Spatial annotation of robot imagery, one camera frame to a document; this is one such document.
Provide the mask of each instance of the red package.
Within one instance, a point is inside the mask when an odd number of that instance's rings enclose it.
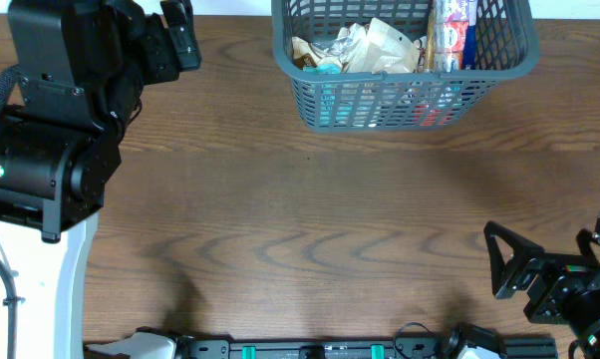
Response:
[[[436,25],[436,52],[463,52],[468,22],[449,22]]]

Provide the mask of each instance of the basket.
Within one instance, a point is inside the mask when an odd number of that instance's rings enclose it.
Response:
[[[539,59],[528,0],[477,3],[476,70],[319,75],[292,63],[293,36],[331,40],[341,27],[374,17],[415,41],[427,33],[431,0],[272,0],[273,54],[291,78],[300,116],[316,132],[439,129]]]

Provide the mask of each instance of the wooden table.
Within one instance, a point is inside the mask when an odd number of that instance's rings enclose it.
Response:
[[[600,211],[600,21],[537,21],[543,57],[456,126],[315,135],[269,18],[197,17],[202,69],[143,94],[89,259],[84,337],[391,336],[404,322],[530,325],[496,301],[489,219],[576,252]],[[16,57],[0,16],[0,70]]]

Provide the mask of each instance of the brown tabletop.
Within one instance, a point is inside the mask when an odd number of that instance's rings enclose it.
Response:
[[[537,21],[543,56],[456,125],[315,135],[270,18],[197,17],[198,72],[146,88],[89,259],[84,337],[390,336],[407,321],[530,325],[496,301],[486,222],[576,252],[600,211],[600,21]],[[0,16],[0,70],[16,57]]]

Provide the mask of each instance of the white background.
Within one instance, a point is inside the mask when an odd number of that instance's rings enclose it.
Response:
[[[159,0],[137,0],[146,13],[160,13]],[[271,15],[271,0],[192,0],[195,15]],[[0,13],[9,0],[0,0]],[[600,0],[530,0],[536,19],[600,19]]]

